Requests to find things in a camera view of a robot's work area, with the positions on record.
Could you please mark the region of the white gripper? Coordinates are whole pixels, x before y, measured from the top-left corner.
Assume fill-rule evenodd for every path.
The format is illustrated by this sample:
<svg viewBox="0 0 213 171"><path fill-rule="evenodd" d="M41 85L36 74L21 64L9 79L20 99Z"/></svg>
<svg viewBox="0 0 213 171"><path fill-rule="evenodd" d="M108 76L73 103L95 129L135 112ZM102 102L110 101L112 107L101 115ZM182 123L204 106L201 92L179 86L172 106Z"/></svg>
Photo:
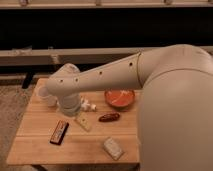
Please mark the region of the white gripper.
<svg viewBox="0 0 213 171"><path fill-rule="evenodd" d="M79 94L71 94L66 97L59 97L58 104L60 111L69 117L76 116L81 109L81 98Z"/></svg>

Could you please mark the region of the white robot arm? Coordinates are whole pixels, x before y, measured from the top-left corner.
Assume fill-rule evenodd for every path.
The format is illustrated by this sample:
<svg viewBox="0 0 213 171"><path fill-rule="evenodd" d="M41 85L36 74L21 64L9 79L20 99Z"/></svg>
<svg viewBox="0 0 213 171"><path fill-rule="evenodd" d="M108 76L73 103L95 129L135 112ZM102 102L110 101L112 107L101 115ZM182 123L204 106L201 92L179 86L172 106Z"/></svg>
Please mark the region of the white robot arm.
<svg viewBox="0 0 213 171"><path fill-rule="evenodd" d="M213 56L173 45L75 75L54 74L58 98L83 91L140 89L138 145L142 171L213 171Z"/></svg>

